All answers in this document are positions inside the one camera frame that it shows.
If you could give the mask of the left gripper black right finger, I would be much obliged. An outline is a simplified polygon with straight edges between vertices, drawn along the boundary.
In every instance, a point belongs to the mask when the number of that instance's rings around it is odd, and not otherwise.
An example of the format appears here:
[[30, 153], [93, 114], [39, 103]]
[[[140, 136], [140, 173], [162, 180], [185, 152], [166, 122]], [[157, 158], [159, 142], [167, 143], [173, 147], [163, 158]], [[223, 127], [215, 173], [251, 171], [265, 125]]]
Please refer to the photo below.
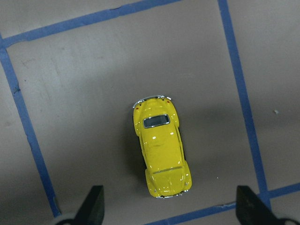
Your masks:
[[278, 224], [278, 219], [249, 186], [237, 186], [235, 214], [241, 225]]

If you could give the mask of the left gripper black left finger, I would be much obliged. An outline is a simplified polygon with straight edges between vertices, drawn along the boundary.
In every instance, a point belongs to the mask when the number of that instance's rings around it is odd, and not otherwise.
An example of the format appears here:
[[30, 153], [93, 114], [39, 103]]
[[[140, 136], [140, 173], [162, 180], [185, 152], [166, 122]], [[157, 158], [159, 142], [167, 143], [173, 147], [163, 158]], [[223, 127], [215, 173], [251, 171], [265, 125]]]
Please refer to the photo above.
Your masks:
[[78, 210], [74, 225], [101, 225], [104, 220], [104, 187], [93, 186]]

